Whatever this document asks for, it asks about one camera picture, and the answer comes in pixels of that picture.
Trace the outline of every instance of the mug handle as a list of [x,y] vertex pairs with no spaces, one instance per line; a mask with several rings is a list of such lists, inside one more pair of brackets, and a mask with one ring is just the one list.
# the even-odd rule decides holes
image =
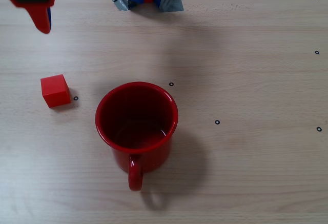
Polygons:
[[129,187],[132,191],[140,191],[143,173],[138,156],[130,155],[129,162]]

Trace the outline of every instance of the red mug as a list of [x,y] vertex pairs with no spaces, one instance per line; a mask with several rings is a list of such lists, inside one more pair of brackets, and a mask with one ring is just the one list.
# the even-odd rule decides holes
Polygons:
[[140,191],[143,174],[157,169],[169,156],[178,124],[174,99],[154,84],[127,83],[101,100],[95,119],[117,164],[129,173],[130,189]]

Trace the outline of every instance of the red cube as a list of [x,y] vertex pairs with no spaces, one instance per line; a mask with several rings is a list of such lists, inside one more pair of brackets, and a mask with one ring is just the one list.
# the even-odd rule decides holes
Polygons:
[[41,79],[41,89],[49,108],[71,102],[70,91],[62,74]]

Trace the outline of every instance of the wood grain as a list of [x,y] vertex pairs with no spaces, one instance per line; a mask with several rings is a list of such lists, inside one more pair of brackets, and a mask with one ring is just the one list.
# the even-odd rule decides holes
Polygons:
[[[1,224],[327,221],[328,0],[183,4],[56,0],[43,35],[0,0]],[[40,78],[56,74],[79,100],[48,109]],[[180,115],[141,193],[94,125],[102,97],[138,80]]]

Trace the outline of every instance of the mug rim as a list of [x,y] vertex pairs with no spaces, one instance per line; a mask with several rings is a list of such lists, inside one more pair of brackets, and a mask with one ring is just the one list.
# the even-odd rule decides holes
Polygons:
[[[172,121],[170,129],[169,129],[168,133],[166,134],[166,136],[163,139],[161,139],[160,141],[158,141],[157,143],[155,143],[154,145],[151,145],[151,146],[145,147],[145,148],[139,148],[139,149],[122,147],[122,146],[119,146],[118,144],[116,144],[114,141],[112,141],[105,135],[104,130],[101,127],[101,122],[100,122],[100,112],[101,112],[104,104],[106,103],[106,101],[109,98],[111,98],[114,94],[116,94],[118,91],[128,88],[128,87],[132,87],[132,86],[147,87],[147,88],[156,90],[156,91],[164,94],[163,96],[172,104],[172,113],[173,113],[172,120],[173,121]],[[109,93],[107,93],[102,98],[102,100],[100,101],[100,103],[97,107],[97,110],[96,110],[95,123],[96,123],[96,128],[97,128],[97,131],[98,131],[100,137],[103,139],[103,141],[106,144],[108,144],[113,149],[118,150],[118,151],[123,151],[128,154],[143,154],[143,153],[152,151],[152,150],[160,147],[161,145],[165,144],[172,137],[172,135],[178,125],[178,107],[177,107],[173,97],[162,87],[159,87],[155,84],[148,83],[148,82],[130,82],[130,83],[126,83],[126,84],[123,84],[121,86],[114,88],[113,90],[111,90]]]

